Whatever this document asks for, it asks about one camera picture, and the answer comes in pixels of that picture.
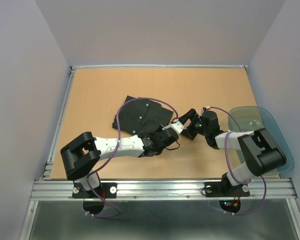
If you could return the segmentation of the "black pinstriped long sleeve shirt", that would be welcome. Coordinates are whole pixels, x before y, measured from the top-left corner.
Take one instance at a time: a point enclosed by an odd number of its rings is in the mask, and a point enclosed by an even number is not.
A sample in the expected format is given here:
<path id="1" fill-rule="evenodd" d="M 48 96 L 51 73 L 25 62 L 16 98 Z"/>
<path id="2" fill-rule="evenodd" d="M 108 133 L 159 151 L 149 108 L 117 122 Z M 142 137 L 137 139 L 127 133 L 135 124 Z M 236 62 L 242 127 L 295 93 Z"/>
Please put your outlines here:
<path id="1" fill-rule="evenodd" d="M 119 113 L 119 124 L 122 132 L 131 135 L 147 134 L 155 132 L 159 126 L 167 126 L 174 114 L 160 103 L 141 99 L 135 100 L 127 96 L 125 101 L 132 101 L 126 104 Z"/>

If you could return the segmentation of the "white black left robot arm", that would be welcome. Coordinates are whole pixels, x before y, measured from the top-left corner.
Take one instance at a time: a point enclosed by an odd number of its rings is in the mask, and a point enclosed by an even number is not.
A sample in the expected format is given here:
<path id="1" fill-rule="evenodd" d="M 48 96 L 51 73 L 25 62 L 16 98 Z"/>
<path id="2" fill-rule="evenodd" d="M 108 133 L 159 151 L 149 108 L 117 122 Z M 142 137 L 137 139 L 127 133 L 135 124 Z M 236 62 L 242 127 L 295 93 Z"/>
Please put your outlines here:
<path id="1" fill-rule="evenodd" d="M 79 181 L 85 193 L 96 197 L 101 193 L 100 179 L 93 167 L 101 160 L 118 157 L 154 157 L 175 143 L 184 127 L 180 123 L 160 127 L 155 132 L 130 137 L 102 138 L 84 132 L 60 150 L 66 179 Z"/>

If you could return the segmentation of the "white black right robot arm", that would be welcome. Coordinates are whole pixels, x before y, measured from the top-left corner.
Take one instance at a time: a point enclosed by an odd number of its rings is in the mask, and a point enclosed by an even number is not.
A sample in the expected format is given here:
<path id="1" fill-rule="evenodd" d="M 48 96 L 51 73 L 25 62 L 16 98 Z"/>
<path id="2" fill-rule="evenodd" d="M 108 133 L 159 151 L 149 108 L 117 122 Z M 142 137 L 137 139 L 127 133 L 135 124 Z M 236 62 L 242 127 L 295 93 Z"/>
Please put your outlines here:
<path id="1" fill-rule="evenodd" d="M 228 172 L 222 175 L 220 182 L 210 186 L 211 190 L 232 195 L 253 178 L 287 163 L 284 151 L 265 128 L 246 132 L 223 131 L 217 114 L 210 107 L 204 107 L 201 114 L 192 108 L 177 120 L 181 124 L 190 121 L 181 132 L 186 138 L 193 140 L 197 135 L 202 135 L 211 148 L 224 149 Z M 244 162 L 234 169 L 230 165 L 229 149 L 240 151 L 243 155 Z"/>

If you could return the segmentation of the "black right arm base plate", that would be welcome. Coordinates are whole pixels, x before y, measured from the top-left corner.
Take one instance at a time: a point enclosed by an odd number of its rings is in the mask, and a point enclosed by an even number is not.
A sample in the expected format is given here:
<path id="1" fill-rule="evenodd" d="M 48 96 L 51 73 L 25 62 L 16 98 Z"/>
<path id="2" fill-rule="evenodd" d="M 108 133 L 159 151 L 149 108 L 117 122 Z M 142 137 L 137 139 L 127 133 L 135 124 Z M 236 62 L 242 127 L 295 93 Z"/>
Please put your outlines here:
<path id="1" fill-rule="evenodd" d="M 230 183 L 222 183 L 221 181 L 208 181 L 204 183 L 201 194 L 208 198 L 234 198 L 249 197 L 250 191 L 247 185 L 233 186 Z"/>

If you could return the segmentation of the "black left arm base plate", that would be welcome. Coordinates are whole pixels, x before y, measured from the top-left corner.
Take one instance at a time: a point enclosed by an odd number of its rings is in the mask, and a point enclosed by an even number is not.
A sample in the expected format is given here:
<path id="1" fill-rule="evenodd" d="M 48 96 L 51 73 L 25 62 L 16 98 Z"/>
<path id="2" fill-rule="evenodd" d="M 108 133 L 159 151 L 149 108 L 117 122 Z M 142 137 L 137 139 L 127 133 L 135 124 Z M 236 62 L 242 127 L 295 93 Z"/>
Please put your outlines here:
<path id="1" fill-rule="evenodd" d="M 117 197 L 118 184 L 116 182 L 101 182 L 100 186 L 95 188 L 94 191 L 104 199 L 115 199 Z M 90 188 L 86 190 L 79 182 L 75 182 L 72 189 L 73 199 L 90 199 L 97 196 L 91 191 Z"/>

